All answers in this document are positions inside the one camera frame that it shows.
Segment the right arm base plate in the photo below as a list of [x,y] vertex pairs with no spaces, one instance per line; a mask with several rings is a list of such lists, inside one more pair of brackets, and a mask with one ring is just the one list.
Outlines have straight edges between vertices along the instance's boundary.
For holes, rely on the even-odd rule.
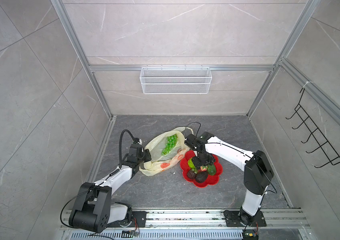
[[262,211],[258,210],[254,216],[244,210],[223,212],[227,227],[266,227],[265,217]]

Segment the dark green fake fruit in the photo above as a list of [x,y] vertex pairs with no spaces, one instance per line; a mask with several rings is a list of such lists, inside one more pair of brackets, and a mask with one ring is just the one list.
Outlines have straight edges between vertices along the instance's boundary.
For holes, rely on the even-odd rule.
[[217,174],[217,169],[215,165],[208,165],[207,172],[210,176],[215,176]]

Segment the green custard apple fake fruit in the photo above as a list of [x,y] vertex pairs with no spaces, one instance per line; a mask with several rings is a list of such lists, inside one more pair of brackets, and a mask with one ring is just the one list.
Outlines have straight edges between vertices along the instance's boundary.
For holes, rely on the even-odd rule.
[[195,167],[195,165],[194,165],[194,163],[193,163],[193,159],[189,159],[188,160],[188,166],[189,166],[189,168],[191,169],[191,170],[195,170],[196,169],[196,167]]

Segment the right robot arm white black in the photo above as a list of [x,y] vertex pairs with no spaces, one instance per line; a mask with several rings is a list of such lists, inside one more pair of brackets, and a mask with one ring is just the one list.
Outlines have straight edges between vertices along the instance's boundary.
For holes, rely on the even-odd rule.
[[246,196],[237,217],[244,226],[251,226],[256,222],[256,216],[261,215],[261,203],[268,186],[272,185],[274,173],[269,160],[262,151],[246,151],[230,145],[210,133],[203,133],[200,137],[189,134],[185,144],[196,154],[196,167],[208,166],[215,162],[218,156],[244,172],[244,186]]

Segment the dark avocado fake fruit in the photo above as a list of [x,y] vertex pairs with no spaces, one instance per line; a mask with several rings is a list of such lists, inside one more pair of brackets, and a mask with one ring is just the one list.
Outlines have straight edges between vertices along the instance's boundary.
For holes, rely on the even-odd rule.
[[207,171],[205,171],[205,172],[199,172],[199,173],[197,173],[196,176],[195,176],[195,181],[196,181],[197,183],[199,183],[199,184],[202,184],[202,183],[204,183],[204,182],[207,180],[208,176],[209,176],[209,174],[208,174]]

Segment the cream plastic bag fruit print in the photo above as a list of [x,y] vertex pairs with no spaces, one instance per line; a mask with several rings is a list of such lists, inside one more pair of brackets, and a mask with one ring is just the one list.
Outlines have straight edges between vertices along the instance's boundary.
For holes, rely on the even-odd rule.
[[178,127],[152,139],[145,146],[151,160],[143,163],[139,170],[151,177],[177,165],[190,150],[185,144],[184,134],[193,132],[189,127]]

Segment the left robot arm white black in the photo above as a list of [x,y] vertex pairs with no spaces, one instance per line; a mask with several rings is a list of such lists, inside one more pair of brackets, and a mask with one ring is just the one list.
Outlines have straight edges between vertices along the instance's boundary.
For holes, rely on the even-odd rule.
[[141,144],[132,144],[120,166],[106,177],[81,185],[68,220],[68,227],[101,233],[107,227],[118,224],[127,227],[132,222],[132,207],[112,203],[112,195],[125,182],[132,179],[143,163],[151,161],[149,150]]

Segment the red flower-shaped plastic bowl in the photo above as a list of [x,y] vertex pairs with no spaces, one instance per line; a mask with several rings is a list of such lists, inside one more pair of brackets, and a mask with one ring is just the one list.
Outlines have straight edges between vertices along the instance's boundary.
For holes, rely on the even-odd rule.
[[[217,174],[215,176],[209,175],[207,180],[202,184],[199,184],[195,180],[190,180],[190,179],[187,178],[187,173],[188,173],[189,170],[191,170],[188,166],[188,160],[195,157],[195,156],[196,155],[193,151],[188,151],[188,152],[186,152],[185,157],[181,160],[181,169],[183,170],[184,179],[188,182],[193,183],[198,188],[205,188],[208,185],[212,185],[212,186],[216,185],[220,180],[220,175],[223,173],[223,167],[220,164],[219,159],[216,155],[213,155],[216,159],[214,165],[216,166],[216,169],[217,169]],[[205,171],[207,171],[207,169],[208,169],[208,166],[197,168],[194,171],[199,173],[199,172],[205,172]]]

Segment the green grape bunch fake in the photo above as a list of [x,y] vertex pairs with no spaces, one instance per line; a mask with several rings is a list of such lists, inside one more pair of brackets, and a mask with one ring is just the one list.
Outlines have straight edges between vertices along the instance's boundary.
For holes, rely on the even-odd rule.
[[177,145],[177,142],[178,142],[177,134],[166,137],[165,148],[162,150],[161,154],[163,156],[169,154],[175,148],[175,146]]

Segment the dark brown round fake fruit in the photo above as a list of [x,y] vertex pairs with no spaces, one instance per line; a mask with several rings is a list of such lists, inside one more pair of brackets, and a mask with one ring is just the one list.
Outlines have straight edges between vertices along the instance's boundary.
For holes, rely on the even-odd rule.
[[194,170],[189,170],[187,173],[187,178],[190,180],[194,180],[197,176],[198,172],[195,172]]

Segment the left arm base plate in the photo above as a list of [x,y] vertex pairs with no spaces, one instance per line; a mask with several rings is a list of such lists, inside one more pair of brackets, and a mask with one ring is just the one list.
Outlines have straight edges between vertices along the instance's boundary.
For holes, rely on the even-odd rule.
[[144,228],[146,225],[147,212],[145,211],[133,211],[128,214],[126,220],[115,221],[108,224],[108,228]]

